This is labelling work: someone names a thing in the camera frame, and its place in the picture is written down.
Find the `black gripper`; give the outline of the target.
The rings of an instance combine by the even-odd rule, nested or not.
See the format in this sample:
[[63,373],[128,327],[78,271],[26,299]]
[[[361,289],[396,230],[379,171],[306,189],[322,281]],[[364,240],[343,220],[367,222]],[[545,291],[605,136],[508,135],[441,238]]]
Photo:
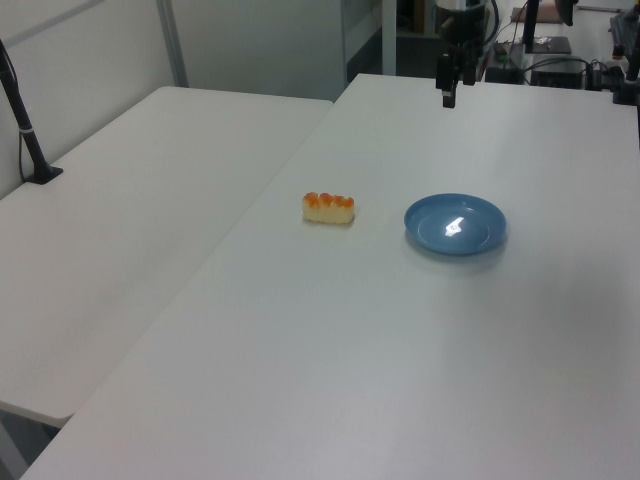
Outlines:
[[[436,4],[435,23],[439,37],[449,52],[462,53],[463,84],[476,83],[477,53],[486,33],[486,4]],[[437,60],[436,88],[442,93],[444,108],[456,105],[457,77],[448,54]]]

